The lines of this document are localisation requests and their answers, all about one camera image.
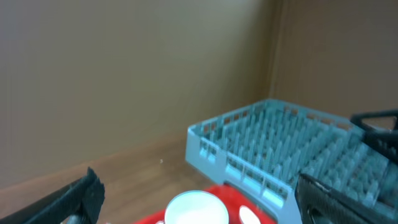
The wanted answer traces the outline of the white plastic spoon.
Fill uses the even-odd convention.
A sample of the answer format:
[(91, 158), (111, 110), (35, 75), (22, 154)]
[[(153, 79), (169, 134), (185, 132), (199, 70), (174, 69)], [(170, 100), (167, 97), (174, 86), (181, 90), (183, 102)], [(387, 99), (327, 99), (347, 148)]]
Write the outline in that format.
[(239, 208), (239, 220), (241, 224), (261, 224), (258, 216), (245, 205)]

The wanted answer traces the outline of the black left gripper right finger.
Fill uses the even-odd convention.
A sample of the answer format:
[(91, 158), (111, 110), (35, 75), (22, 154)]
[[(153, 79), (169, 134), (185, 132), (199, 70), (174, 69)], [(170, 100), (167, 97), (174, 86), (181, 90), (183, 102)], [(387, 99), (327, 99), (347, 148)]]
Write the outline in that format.
[(299, 175), (295, 199), (303, 224), (392, 224), (391, 218), (307, 174)]

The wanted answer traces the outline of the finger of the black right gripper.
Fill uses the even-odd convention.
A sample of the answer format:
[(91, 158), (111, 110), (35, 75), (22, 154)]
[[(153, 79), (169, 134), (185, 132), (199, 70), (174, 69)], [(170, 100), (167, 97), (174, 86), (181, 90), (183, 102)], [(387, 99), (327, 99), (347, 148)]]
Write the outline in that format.
[[(373, 128), (363, 123), (368, 118), (395, 118), (392, 129)], [(364, 131), (362, 142), (392, 162), (397, 162), (397, 109), (354, 114), (350, 122)]]

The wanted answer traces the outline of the light blue bowl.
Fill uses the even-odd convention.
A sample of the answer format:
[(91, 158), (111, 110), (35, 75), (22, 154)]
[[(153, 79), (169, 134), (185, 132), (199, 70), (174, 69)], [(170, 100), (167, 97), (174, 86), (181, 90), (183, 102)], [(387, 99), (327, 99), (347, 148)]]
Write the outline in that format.
[(228, 224), (229, 214), (215, 195), (191, 190), (175, 196), (167, 205), (165, 224)]

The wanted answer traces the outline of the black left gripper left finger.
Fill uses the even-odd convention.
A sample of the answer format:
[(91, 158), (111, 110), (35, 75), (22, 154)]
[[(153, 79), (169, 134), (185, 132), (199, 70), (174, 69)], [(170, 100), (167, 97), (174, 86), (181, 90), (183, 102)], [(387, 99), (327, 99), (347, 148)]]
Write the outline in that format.
[(1, 223), (96, 224), (105, 200), (104, 183), (92, 168), (66, 186), (40, 200), (1, 218)]

